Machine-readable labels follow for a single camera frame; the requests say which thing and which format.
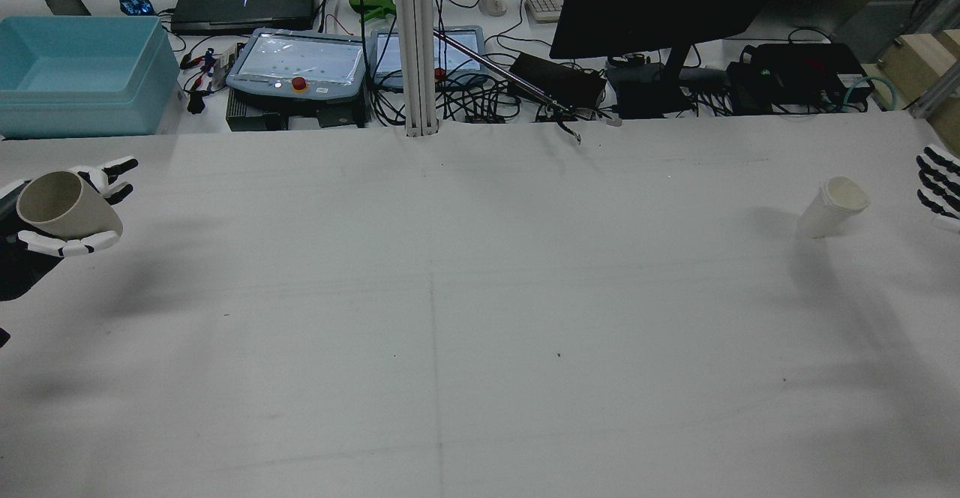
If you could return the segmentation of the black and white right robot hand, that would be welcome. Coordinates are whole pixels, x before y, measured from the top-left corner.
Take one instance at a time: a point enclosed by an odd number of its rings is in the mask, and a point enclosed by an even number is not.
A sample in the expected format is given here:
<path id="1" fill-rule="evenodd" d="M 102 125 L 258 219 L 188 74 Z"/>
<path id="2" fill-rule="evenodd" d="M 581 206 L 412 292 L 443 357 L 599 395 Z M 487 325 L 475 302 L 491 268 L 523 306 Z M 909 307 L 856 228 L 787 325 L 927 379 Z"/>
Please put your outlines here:
<path id="1" fill-rule="evenodd" d="M 919 167 L 916 197 L 933 214 L 940 230 L 959 233 L 959 163 L 942 147 L 927 145 L 915 157 Z"/>

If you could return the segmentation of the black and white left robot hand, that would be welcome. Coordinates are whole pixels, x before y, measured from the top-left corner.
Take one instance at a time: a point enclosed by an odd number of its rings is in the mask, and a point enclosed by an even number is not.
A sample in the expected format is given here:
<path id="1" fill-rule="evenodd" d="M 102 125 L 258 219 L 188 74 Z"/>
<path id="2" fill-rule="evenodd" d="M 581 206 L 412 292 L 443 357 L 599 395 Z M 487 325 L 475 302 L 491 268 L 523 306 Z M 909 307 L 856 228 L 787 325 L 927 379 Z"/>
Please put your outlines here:
<path id="1" fill-rule="evenodd" d="M 2 188 L 2 249 L 56 259 L 110 248 L 124 232 L 116 206 L 133 193 L 133 156 L 18 179 Z"/>

